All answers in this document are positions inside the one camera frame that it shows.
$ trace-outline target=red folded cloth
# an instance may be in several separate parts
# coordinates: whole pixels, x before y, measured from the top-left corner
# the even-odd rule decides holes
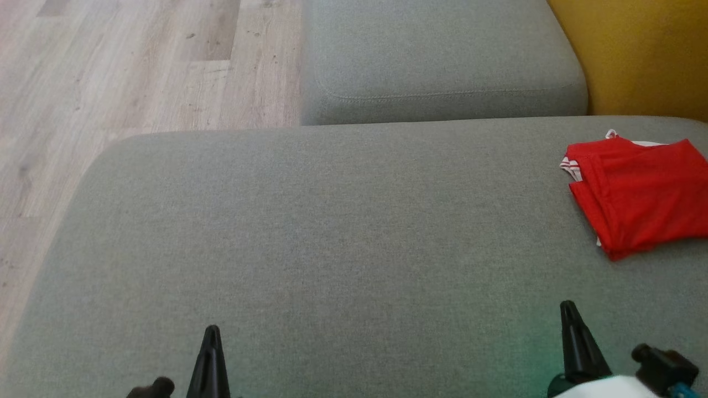
[[[566,158],[579,168],[571,192],[612,260],[708,238],[708,162],[688,140],[645,147],[616,136],[570,145]]]

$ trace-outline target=wooden floor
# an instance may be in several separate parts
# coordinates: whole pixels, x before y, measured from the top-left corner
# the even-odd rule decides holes
[[[0,0],[0,370],[79,179],[115,141],[296,125],[302,0]]]

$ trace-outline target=gray fabric upholstery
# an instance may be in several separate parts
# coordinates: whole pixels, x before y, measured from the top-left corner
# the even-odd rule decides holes
[[[545,0],[304,2],[302,123],[585,115]]]
[[[216,323],[233,397],[541,397],[565,299],[615,372],[641,342],[705,369],[706,241],[611,263],[558,167],[609,128],[708,151],[702,123],[631,117],[128,139],[81,182],[0,391],[184,397]]]

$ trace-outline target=gray sofa seat cushion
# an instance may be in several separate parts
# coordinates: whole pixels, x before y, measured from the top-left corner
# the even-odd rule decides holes
[[[616,373],[641,342],[706,368],[708,244],[608,261],[558,167],[609,128],[708,152],[702,123],[631,117],[125,140],[74,196],[0,391],[166,375],[183,397],[216,323],[234,397],[541,397],[566,299]]]
[[[545,0],[308,0],[302,122],[585,115]]]

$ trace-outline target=yellow backrest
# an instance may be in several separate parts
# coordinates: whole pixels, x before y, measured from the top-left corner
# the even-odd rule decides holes
[[[548,0],[583,66],[591,115],[708,121],[708,0]]]

